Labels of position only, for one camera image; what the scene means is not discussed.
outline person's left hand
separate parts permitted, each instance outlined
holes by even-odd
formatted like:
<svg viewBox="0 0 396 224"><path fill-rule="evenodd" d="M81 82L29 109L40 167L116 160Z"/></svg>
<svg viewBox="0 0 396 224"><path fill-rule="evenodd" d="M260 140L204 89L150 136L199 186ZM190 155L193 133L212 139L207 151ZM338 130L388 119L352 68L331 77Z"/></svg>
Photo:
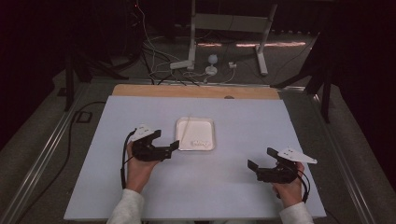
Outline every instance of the person's left hand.
<svg viewBox="0 0 396 224"><path fill-rule="evenodd" d="M128 158L132 157L132 144L133 142L130 142L126 148ZM136 158L131 158L128 161L126 188L140 193L149 182L152 169L158 163L159 161L139 161Z"/></svg>

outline white table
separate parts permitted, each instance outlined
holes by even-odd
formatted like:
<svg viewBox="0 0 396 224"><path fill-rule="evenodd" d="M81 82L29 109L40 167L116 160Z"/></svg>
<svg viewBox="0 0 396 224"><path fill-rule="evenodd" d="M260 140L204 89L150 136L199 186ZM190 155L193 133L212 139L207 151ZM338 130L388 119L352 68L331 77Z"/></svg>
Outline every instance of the white table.
<svg viewBox="0 0 396 224"><path fill-rule="evenodd" d="M247 162L272 168L276 160L266 155L268 147L302 150L282 100L110 96L64 218L109 218L122 192L126 135L146 123L163 131L153 145L168 146L175 141L177 120L188 116L213 119L217 145L211 151L177 150L172 159L158 164L142 192L146 200L142 218L278 217L281 201L271 184L256 180ZM305 168L311 182L307 208L313 217L325 217L315 182Z"/></svg>

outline hand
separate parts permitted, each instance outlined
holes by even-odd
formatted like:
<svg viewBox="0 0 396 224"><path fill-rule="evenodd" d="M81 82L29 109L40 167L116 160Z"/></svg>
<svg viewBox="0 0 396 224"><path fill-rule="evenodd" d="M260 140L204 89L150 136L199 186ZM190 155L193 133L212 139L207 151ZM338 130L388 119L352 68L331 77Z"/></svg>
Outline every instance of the hand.
<svg viewBox="0 0 396 224"><path fill-rule="evenodd" d="M296 162L297 170L301 171L298 172L299 176L303 175L304 166L300 162ZM301 180L296 178L289 184L277 184L273 183L273 190L279 194L280 199L282 200L283 206L285 208L295 205L303 201L301 195Z"/></svg>
<svg viewBox="0 0 396 224"><path fill-rule="evenodd" d="M126 148L128 158L132 157L132 144L133 142L130 142ZM158 163L159 161L139 161L136 158L131 158L128 161L126 188L140 193L149 182L152 169Z"/></svg>

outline white plastic tray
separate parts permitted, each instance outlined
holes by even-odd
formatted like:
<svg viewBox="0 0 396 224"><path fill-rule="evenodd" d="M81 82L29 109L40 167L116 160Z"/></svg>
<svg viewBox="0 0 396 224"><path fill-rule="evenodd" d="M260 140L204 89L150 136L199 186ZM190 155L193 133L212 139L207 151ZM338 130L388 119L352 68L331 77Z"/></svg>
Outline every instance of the white plastic tray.
<svg viewBox="0 0 396 224"><path fill-rule="evenodd" d="M212 150L215 148L215 127L212 119L181 118L176 125L179 150Z"/></svg>

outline power strip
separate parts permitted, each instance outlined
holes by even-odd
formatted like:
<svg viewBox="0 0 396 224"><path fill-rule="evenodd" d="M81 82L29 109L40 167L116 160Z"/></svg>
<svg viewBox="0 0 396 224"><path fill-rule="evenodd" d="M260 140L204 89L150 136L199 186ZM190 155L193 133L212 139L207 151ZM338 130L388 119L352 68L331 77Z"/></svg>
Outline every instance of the power strip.
<svg viewBox="0 0 396 224"><path fill-rule="evenodd" d="M189 61L189 60L170 64L171 69L178 69L178 68L184 68L184 67L189 67L189 66L192 66L192 61Z"/></svg>

